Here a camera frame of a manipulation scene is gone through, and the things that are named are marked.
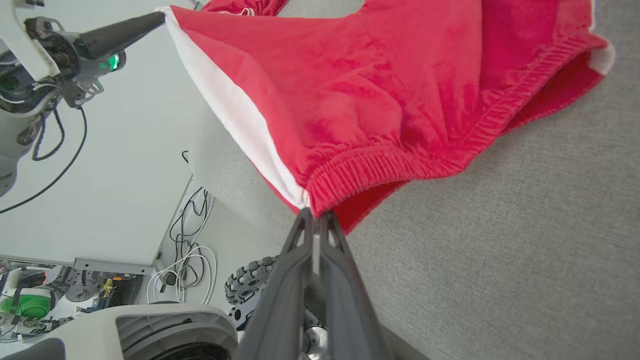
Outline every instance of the red fabric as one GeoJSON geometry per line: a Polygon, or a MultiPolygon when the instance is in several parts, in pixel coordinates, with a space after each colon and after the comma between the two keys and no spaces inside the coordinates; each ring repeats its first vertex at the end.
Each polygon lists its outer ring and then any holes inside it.
{"type": "Polygon", "coordinates": [[[590,0],[368,0],[343,19],[173,8],[266,118],[319,215],[350,230],[413,179],[457,174],[496,137],[603,76],[590,0]],[[255,34],[260,34],[256,41],[255,34]]]}
{"type": "Polygon", "coordinates": [[[201,11],[239,15],[243,9],[250,8],[256,15],[275,16],[286,4],[287,0],[210,0],[201,11]]]}

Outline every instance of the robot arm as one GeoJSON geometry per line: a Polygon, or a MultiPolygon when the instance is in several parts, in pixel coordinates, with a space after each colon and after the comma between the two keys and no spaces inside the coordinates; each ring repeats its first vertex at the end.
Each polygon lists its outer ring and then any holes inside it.
{"type": "Polygon", "coordinates": [[[17,178],[17,164],[31,150],[42,124],[61,99],[80,108],[104,91],[98,80],[126,63],[125,48],[164,23],[154,12],[86,33],[65,31],[56,19],[20,24],[15,8],[36,0],[0,0],[0,197],[17,178]]]}

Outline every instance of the green part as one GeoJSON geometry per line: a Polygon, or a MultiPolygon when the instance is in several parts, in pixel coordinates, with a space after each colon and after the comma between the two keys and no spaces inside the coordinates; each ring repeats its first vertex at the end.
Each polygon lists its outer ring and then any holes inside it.
{"type": "Polygon", "coordinates": [[[28,316],[30,318],[41,319],[51,310],[51,298],[38,295],[20,295],[18,299],[20,306],[13,306],[12,299],[6,299],[2,302],[0,310],[5,313],[15,311],[16,315],[28,316]]]}
{"type": "Polygon", "coordinates": [[[111,69],[111,71],[116,70],[119,64],[120,64],[120,55],[115,54],[109,58],[109,68],[111,69]]]}
{"type": "Polygon", "coordinates": [[[19,82],[15,76],[11,74],[0,76],[0,88],[4,91],[14,91],[18,85],[19,82]]]}

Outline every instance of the white lining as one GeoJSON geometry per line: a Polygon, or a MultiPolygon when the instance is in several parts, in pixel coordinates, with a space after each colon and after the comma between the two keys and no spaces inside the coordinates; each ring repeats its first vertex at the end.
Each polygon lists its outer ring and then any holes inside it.
{"type": "Polygon", "coordinates": [[[258,171],[293,206],[298,209],[311,206],[309,194],[298,185],[280,159],[266,119],[249,95],[180,28],[170,7],[159,8],[157,11],[165,15],[165,26],[189,76],[258,171]]]}
{"type": "MultiPolygon", "coordinates": [[[[596,29],[596,0],[591,0],[591,26],[589,32],[593,34],[596,29]]],[[[616,49],[609,42],[604,49],[594,49],[591,51],[591,60],[589,67],[591,70],[598,72],[600,75],[607,75],[613,63],[616,61],[616,49]]]]}

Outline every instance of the white cable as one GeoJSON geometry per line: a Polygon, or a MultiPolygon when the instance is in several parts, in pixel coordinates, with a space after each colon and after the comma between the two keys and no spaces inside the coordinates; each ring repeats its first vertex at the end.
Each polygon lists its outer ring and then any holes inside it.
{"type": "MultiPolygon", "coordinates": [[[[213,251],[206,247],[206,246],[196,246],[193,249],[191,249],[191,251],[189,251],[187,253],[187,256],[185,256],[185,258],[189,258],[191,256],[195,256],[197,258],[202,258],[205,260],[205,263],[207,264],[207,266],[209,267],[209,287],[207,289],[207,293],[205,295],[204,300],[202,301],[202,304],[208,304],[209,301],[211,300],[211,295],[213,294],[213,288],[216,285],[216,276],[218,274],[218,262],[216,260],[216,255],[213,253],[213,251]],[[213,266],[211,266],[211,263],[209,262],[209,259],[207,259],[206,257],[200,255],[200,254],[192,254],[194,251],[198,250],[198,249],[205,249],[208,250],[211,253],[211,258],[213,259],[213,266]]],[[[180,273],[180,271],[182,270],[182,266],[184,265],[184,262],[182,262],[182,264],[180,264],[180,268],[178,268],[178,274],[180,273]]],[[[180,302],[184,301],[184,291],[185,289],[182,288],[182,298],[180,300],[180,302]]]]}
{"type": "Polygon", "coordinates": [[[54,85],[54,84],[47,84],[47,83],[44,83],[44,84],[35,83],[35,84],[33,85],[33,91],[38,90],[39,88],[43,88],[43,87],[45,87],[45,86],[51,86],[52,88],[56,88],[56,89],[60,90],[60,86],[58,86],[58,85],[54,85]]]}
{"type": "Polygon", "coordinates": [[[8,99],[5,99],[5,98],[4,98],[4,96],[2,96],[2,94],[0,94],[0,100],[4,100],[4,101],[6,101],[6,102],[8,102],[8,103],[10,103],[10,104],[22,104],[22,103],[24,102],[24,100],[18,100],[18,101],[16,101],[16,100],[8,100],[8,99]]]}
{"type": "MultiPolygon", "coordinates": [[[[198,237],[198,235],[200,234],[200,231],[202,230],[202,228],[204,227],[204,224],[207,222],[207,219],[209,218],[209,215],[211,214],[211,210],[213,209],[213,203],[211,204],[211,207],[209,207],[209,210],[207,212],[207,214],[205,215],[204,221],[202,222],[202,224],[200,224],[200,228],[198,229],[198,231],[195,233],[193,239],[190,241],[190,245],[193,246],[193,244],[196,241],[196,238],[198,237]]],[[[170,273],[175,275],[176,278],[176,283],[175,283],[175,295],[178,298],[179,302],[184,302],[184,296],[185,296],[185,292],[186,289],[184,288],[184,285],[182,283],[182,279],[181,276],[179,274],[181,274],[182,270],[183,270],[183,266],[186,262],[186,260],[188,258],[202,258],[204,263],[207,265],[207,267],[209,268],[209,287],[207,288],[207,293],[205,294],[204,299],[202,300],[202,304],[208,304],[209,301],[211,300],[211,296],[213,295],[213,289],[216,285],[216,276],[218,274],[218,261],[216,259],[216,255],[214,254],[214,252],[206,247],[206,246],[196,246],[194,248],[192,248],[182,259],[177,260],[176,262],[174,262],[173,264],[167,266],[164,270],[161,270],[160,272],[155,273],[151,279],[149,279],[149,283],[147,284],[147,304],[151,304],[150,299],[149,299],[149,287],[152,285],[153,283],[153,289],[154,289],[154,302],[157,302],[157,295],[156,295],[156,286],[158,281],[160,280],[160,276],[162,274],[166,273],[170,273]],[[211,266],[211,263],[209,261],[209,259],[203,255],[200,254],[193,254],[194,251],[198,250],[198,249],[206,249],[211,253],[211,257],[213,259],[213,266],[211,266]],[[179,265],[178,271],[175,272],[173,270],[171,270],[171,268],[175,265],[179,265]]]]}

